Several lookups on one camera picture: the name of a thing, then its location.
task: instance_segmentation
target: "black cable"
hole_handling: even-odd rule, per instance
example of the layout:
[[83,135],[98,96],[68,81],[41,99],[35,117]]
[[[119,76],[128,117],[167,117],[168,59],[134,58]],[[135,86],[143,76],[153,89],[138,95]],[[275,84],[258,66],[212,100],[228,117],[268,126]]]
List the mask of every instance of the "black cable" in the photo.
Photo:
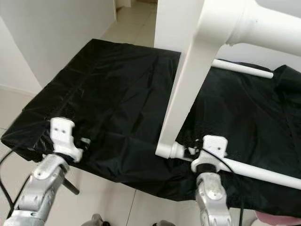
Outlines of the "black cable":
[[243,214],[244,214],[244,199],[243,199],[243,188],[242,188],[242,185],[241,185],[241,181],[240,179],[238,178],[237,174],[234,172],[234,170],[223,160],[221,159],[220,157],[216,156],[215,154],[211,153],[210,151],[202,148],[202,150],[204,152],[206,152],[207,154],[211,155],[212,157],[216,158],[218,161],[220,161],[222,164],[224,164],[229,170],[231,173],[233,173],[233,176],[234,176],[234,179],[235,181],[237,182],[237,184],[239,185],[240,187],[240,195],[241,195],[241,199],[240,199],[240,214],[239,214],[239,226],[242,226],[242,223],[243,223]]
[[[8,153],[1,159],[1,161],[0,161],[0,167],[1,167],[1,164],[2,164],[2,163],[3,163],[3,162],[4,162],[4,161],[12,154],[12,153],[13,153],[13,151],[8,152]],[[12,201],[12,199],[11,199],[9,193],[7,192],[5,186],[3,185],[3,182],[2,182],[2,180],[1,180],[1,176],[0,176],[0,187],[1,187],[1,189],[2,189],[2,191],[3,191],[3,193],[4,193],[4,195],[5,195],[5,197],[6,197],[7,201],[8,201],[8,203],[9,203],[10,208],[13,208],[13,207],[14,207],[13,201]]]
[[22,191],[23,191],[23,189],[24,189],[24,187],[25,187],[25,185],[26,185],[26,183],[27,183],[27,181],[28,181],[30,175],[31,175],[31,174],[29,174],[28,177],[26,178],[26,180],[24,181],[24,183],[23,183],[23,185],[22,185],[22,187],[21,187],[21,189],[20,189],[20,191],[19,191],[19,193],[18,193],[18,195],[17,195],[17,197],[16,197],[16,199],[15,199],[15,201],[14,201],[14,203],[13,203],[13,207],[10,208],[10,210],[9,210],[9,212],[8,212],[8,216],[6,217],[6,219],[10,218],[11,214],[13,213],[13,211],[14,211],[14,206],[16,205],[16,202],[18,201],[18,199],[19,199],[19,197],[20,197],[20,195],[21,195],[21,193],[22,193]]

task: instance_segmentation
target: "tiled floor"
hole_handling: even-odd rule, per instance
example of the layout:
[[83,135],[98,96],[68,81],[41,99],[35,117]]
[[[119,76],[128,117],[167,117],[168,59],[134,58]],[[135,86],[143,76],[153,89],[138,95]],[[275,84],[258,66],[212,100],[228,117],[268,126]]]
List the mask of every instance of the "tiled floor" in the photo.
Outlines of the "tiled floor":
[[[115,22],[103,35],[103,40],[153,47],[156,5],[136,3],[133,8],[122,8]],[[31,96],[0,89],[0,136],[31,100]],[[8,148],[0,143],[0,157]],[[23,180],[36,166],[13,154],[1,167],[4,184],[13,197]],[[174,202],[161,199],[122,184],[116,184],[90,173],[72,168],[67,178],[79,189],[75,196],[66,188],[58,191],[47,226],[81,225],[93,213],[100,213],[112,226],[151,226],[165,219],[177,226],[201,225],[195,201]],[[0,220],[3,222],[8,204],[0,191]],[[238,225],[239,210],[231,209],[233,225]],[[256,219],[254,212],[244,212],[243,226]]]
[[122,8],[117,21],[101,37],[103,40],[154,46],[157,5],[136,2],[131,8]]

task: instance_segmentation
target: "pink object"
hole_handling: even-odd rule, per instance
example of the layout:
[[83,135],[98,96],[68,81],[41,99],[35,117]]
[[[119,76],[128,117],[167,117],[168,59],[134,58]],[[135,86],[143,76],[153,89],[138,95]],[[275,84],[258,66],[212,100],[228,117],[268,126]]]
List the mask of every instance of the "pink object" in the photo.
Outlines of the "pink object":
[[293,226],[293,225],[300,225],[301,219],[300,218],[294,218],[294,217],[287,217],[287,216],[274,216],[266,213],[261,213],[258,211],[256,212],[257,218],[266,224],[269,225],[287,225],[287,226]]

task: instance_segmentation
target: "black cloth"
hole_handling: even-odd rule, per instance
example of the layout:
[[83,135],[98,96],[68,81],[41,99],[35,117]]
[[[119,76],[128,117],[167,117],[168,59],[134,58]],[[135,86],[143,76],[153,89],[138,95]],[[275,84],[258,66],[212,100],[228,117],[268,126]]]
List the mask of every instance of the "black cloth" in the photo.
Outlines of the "black cloth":
[[[53,151],[49,120],[75,122],[75,143],[91,145],[75,167],[171,200],[194,199],[190,163],[155,149],[180,53],[91,40],[23,109],[1,141],[27,160]],[[248,65],[268,70],[255,65]],[[178,135],[228,140],[228,158],[301,178],[301,74],[287,66],[273,79],[211,68]],[[220,172],[228,205],[301,217],[301,191]]]

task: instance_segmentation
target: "white wall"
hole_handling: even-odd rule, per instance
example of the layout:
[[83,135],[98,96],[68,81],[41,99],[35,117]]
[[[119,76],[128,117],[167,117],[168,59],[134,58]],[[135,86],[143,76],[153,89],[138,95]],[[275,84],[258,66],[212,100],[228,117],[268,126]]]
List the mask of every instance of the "white wall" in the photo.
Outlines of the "white wall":
[[115,20],[114,0],[1,0],[1,15],[42,86]]
[[0,17],[0,86],[38,93],[42,88]]
[[[203,0],[159,0],[155,47],[182,52],[196,27]],[[257,0],[264,7],[301,17],[300,0]],[[223,46],[216,58],[248,62],[272,70],[287,64],[301,71],[301,57],[248,44]]]

